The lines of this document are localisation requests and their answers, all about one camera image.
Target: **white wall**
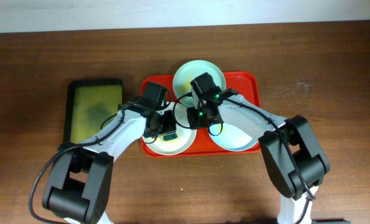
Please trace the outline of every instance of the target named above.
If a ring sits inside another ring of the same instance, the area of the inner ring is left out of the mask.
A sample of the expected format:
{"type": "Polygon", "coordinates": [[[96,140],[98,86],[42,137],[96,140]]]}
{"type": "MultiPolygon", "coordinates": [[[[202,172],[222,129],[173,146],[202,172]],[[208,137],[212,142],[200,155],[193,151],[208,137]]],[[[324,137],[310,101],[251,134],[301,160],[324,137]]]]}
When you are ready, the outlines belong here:
{"type": "Polygon", "coordinates": [[[370,0],[0,0],[0,32],[370,19],[370,0]]]}

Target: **white plate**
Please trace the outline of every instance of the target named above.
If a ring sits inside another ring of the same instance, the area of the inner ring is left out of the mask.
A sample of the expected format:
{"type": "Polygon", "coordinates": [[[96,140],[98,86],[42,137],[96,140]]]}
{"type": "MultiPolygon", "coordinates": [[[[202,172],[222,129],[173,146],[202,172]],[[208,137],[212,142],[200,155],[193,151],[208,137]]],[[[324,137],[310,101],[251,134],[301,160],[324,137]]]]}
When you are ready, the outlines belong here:
{"type": "MultiPolygon", "coordinates": [[[[211,62],[205,60],[193,60],[182,65],[175,73],[173,80],[173,90],[177,98],[191,91],[191,81],[199,75],[207,72],[212,76],[214,83],[225,90],[226,83],[222,71],[211,62]]],[[[184,97],[181,103],[187,107],[194,106],[194,101],[191,97],[184,97]]]]}
{"type": "MultiPolygon", "coordinates": [[[[172,110],[173,107],[174,103],[171,102],[166,109],[158,112],[160,114],[163,114],[164,111],[172,110]]],[[[175,117],[180,124],[184,126],[189,126],[186,116],[186,107],[184,105],[177,103],[177,106],[175,107],[175,117]]],[[[165,156],[172,156],[185,151],[189,146],[191,146],[191,144],[195,140],[197,131],[182,128],[178,126],[178,124],[176,124],[176,129],[177,129],[176,134],[178,138],[170,141],[164,141],[163,137],[159,136],[154,143],[146,145],[155,153],[165,156]]],[[[153,137],[150,138],[142,137],[142,139],[144,142],[152,142],[154,140],[153,137]]]]}
{"type": "MultiPolygon", "coordinates": [[[[212,134],[218,134],[220,132],[221,125],[215,124],[210,127],[212,134]]],[[[257,139],[252,139],[239,128],[236,128],[230,124],[222,124],[222,132],[218,136],[212,136],[210,138],[221,148],[229,151],[240,152],[248,150],[257,144],[257,139]]]]}

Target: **yellow object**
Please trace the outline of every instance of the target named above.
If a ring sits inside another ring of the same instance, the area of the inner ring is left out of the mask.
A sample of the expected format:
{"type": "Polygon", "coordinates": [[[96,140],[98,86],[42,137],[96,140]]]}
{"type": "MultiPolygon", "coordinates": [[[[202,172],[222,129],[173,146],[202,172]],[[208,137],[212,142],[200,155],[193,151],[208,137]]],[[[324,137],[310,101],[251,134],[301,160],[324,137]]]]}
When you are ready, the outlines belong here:
{"type": "Polygon", "coordinates": [[[80,143],[98,133],[102,122],[117,113],[121,99],[121,85],[76,88],[70,142],[80,143]]]}

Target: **red tray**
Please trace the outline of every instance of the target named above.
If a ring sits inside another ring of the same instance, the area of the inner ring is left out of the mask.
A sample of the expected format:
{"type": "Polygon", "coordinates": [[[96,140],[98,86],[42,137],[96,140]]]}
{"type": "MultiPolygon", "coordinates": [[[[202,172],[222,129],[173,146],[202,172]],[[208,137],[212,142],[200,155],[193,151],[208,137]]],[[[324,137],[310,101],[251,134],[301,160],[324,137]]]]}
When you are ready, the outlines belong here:
{"type": "MultiPolygon", "coordinates": [[[[257,89],[257,81],[249,72],[224,72],[227,88],[233,88],[244,95],[247,101],[261,107],[259,90],[257,89]]],[[[155,82],[165,86],[172,94],[173,100],[177,100],[173,92],[174,75],[153,75],[145,78],[141,84],[141,93],[144,92],[147,82],[155,82]]],[[[242,152],[232,152],[225,150],[216,145],[209,136],[206,128],[198,129],[196,138],[192,145],[184,152],[173,156],[164,156],[153,152],[145,143],[141,143],[143,152],[152,158],[167,158],[167,157],[184,157],[184,156],[211,156],[220,154],[240,154],[258,152],[260,145],[257,143],[252,148],[242,152]]]]}

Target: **wooden table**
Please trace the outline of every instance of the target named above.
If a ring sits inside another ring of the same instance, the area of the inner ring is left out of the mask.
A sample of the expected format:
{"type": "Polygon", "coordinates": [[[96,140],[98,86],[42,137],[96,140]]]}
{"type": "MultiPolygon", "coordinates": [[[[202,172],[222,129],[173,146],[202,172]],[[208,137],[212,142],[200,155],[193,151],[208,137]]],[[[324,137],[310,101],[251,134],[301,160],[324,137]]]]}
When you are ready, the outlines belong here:
{"type": "MultiPolygon", "coordinates": [[[[0,34],[0,223],[38,223],[29,191],[62,141],[70,81],[121,78],[128,100],[142,79],[193,59],[250,71],[263,109],[309,120],[331,164],[313,219],[370,223],[370,21],[0,34]]],[[[54,218],[45,183],[36,212],[54,218]]],[[[115,223],[225,223],[278,208],[261,153],[152,159],[134,142],[107,212],[115,223]]]]}

